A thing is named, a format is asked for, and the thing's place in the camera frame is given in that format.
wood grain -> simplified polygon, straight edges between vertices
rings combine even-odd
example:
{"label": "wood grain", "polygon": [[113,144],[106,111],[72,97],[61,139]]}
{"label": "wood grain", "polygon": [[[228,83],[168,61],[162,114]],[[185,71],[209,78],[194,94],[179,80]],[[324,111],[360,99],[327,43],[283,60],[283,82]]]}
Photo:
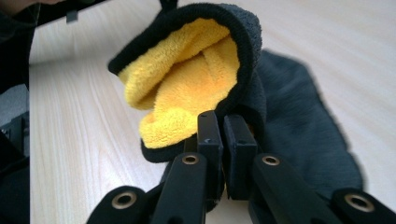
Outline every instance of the wood grain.
{"label": "wood grain", "polygon": [[[396,4],[222,2],[259,17],[264,48],[309,66],[361,165],[366,190],[396,211]],[[159,10],[157,0],[112,0],[80,12],[78,22],[37,29],[30,76],[32,223],[84,223],[110,190],[149,190],[161,178],[164,165],[140,152],[137,125],[146,111],[124,102],[122,84],[106,69]],[[224,198],[206,222],[251,223],[247,203]]]}

yellow cloth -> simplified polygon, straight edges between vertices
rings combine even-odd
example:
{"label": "yellow cloth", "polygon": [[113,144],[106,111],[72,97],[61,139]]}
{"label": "yellow cloth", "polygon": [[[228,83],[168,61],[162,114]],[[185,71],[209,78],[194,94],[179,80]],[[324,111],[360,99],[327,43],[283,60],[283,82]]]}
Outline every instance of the yellow cloth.
{"label": "yellow cloth", "polygon": [[153,108],[140,121],[145,146],[171,146],[196,133],[197,116],[227,97],[238,68],[229,30],[204,19],[185,24],[126,66],[119,74],[126,101]]}

tabletop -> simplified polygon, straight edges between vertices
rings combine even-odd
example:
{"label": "tabletop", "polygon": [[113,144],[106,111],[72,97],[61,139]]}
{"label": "tabletop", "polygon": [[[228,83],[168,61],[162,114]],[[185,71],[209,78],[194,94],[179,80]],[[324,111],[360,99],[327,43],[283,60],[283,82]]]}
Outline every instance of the tabletop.
{"label": "tabletop", "polygon": [[[181,6],[191,0],[179,0]],[[396,211],[396,4],[384,1],[223,0],[257,15],[262,47],[305,63],[358,161],[365,190]],[[85,223],[112,189],[155,187],[109,60],[149,26],[158,0],[111,0],[39,27],[31,54],[31,220]],[[224,197],[206,223],[251,223]]]}

folded cloth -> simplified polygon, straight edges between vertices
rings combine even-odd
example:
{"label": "folded cloth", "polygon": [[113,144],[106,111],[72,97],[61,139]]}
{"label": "folded cloth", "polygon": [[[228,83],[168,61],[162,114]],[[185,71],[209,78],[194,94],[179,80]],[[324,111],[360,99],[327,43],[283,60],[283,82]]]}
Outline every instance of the folded cloth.
{"label": "folded cloth", "polygon": [[140,122],[148,161],[171,161],[197,133],[197,116],[241,115],[261,150],[290,162],[330,198],[362,188],[359,167],[301,63],[262,51],[261,27],[232,5],[193,4],[161,14],[109,64],[125,99],[152,109]]}

towel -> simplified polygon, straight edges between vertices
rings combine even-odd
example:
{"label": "towel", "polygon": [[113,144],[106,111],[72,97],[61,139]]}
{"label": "towel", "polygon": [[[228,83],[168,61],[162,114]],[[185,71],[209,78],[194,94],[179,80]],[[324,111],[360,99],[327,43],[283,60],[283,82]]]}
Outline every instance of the towel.
{"label": "towel", "polygon": [[110,72],[125,99],[150,109],[141,149],[171,161],[197,133],[196,117],[214,109],[219,123],[241,115],[260,151],[285,158],[318,194],[362,189],[358,164],[303,63],[262,50],[255,15],[226,4],[192,4],[160,13],[116,55]]}

